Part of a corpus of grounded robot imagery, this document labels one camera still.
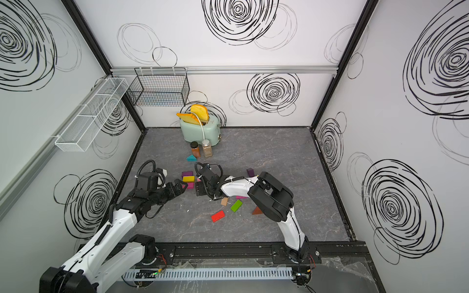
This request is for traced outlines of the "yellow block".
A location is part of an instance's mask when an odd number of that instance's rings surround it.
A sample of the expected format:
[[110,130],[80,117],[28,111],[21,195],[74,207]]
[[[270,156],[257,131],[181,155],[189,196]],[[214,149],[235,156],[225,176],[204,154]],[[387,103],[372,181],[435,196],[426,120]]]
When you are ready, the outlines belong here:
[[183,177],[184,183],[194,183],[196,181],[195,176],[185,176]]

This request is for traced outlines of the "beige spice jar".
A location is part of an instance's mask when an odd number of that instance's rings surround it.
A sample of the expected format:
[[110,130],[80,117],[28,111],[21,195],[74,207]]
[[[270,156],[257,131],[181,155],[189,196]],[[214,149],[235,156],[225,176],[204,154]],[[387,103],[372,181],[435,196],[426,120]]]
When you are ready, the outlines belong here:
[[213,156],[213,149],[210,140],[202,140],[203,153],[206,158]]

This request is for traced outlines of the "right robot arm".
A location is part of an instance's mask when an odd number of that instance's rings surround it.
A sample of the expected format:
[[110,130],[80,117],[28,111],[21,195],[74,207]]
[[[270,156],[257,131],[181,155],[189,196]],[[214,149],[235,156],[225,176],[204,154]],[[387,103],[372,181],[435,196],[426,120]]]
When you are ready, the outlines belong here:
[[195,174],[205,194],[212,200],[249,197],[267,218],[277,223],[290,257],[296,262],[306,258],[308,239],[296,218],[293,192],[268,172],[234,177],[226,175],[220,165],[216,167],[219,174],[209,163],[195,164]]

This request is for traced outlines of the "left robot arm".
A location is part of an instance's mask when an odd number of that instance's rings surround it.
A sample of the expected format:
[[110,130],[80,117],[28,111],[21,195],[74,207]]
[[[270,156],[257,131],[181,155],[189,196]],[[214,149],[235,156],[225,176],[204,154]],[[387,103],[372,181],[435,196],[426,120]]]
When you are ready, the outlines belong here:
[[165,183],[158,175],[139,175],[135,188],[113,206],[106,225],[61,267],[50,267],[40,278],[41,293],[105,293],[136,264],[152,265],[159,257],[155,239],[137,234],[117,253],[121,239],[155,205],[184,194],[188,183]]

